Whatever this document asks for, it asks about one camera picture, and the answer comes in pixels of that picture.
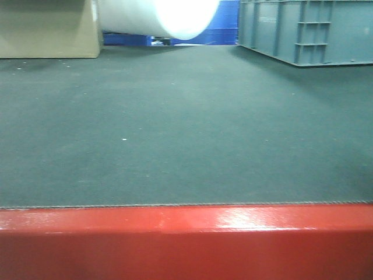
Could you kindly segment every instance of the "gray carpet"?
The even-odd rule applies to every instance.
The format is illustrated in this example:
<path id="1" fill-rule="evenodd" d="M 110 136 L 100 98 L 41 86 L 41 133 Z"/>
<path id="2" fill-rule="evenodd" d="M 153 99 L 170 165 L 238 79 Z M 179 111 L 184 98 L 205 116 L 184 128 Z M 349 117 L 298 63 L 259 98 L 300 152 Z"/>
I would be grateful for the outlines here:
<path id="1" fill-rule="evenodd" d="M 373 202 L 373 66 L 236 46 L 0 60 L 0 207 Z"/>

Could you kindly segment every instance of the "blue crate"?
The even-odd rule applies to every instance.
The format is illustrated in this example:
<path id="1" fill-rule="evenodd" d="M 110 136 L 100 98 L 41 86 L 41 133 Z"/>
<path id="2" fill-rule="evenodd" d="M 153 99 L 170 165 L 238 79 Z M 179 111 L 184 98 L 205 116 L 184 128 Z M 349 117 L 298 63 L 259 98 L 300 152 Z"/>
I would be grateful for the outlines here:
<path id="1" fill-rule="evenodd" d="M 207 29 L 237 28 L 238 27 L 238 0 L 220 1 L 219 7 Z"/>
<path id="2" fill-rule="evenodd" d="M 193 39 L 171 39 L 170 43 L 172 46 L 177 44 L 235 45 L 237 31 L 237 28 L 206 29 Z"/>
<path id="3" fill-rule="evenodd" d="M 150 46 L 152 37 L 145 35 L 104 33 L 104 45 Z"/>

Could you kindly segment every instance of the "gray storage bin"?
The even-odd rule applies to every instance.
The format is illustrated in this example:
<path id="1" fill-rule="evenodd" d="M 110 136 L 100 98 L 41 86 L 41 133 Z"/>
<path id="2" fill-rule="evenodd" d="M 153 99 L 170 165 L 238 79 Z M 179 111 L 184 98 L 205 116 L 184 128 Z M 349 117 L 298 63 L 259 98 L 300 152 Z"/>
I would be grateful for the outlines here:
<path id="1" fill-rule="evenodd" d="M 372 0 L 241 0 L 238 43 L 298 66 L 373 63 Z"/>

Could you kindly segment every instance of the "white cylinder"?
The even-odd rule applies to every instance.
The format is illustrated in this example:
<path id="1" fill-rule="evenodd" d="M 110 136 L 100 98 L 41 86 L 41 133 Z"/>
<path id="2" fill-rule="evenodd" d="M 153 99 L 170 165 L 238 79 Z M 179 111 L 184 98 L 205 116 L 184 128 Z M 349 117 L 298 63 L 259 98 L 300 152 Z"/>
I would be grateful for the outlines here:
<path id="1" fill-rule="evenodd" d="M 103 30 L 189 40 L 211 22 L 219 0 L 98 0 Z"/>

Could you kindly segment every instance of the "red beam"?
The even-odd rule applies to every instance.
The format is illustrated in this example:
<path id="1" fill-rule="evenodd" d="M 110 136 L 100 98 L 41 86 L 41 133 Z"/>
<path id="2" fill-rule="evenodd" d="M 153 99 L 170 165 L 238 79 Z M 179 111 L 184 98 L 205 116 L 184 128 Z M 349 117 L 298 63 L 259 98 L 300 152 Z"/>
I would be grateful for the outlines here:
<path id="1" fill-rule="evenodd" d="M 0 211 L 1 280 L 372 280 L 373 205 Z"/>

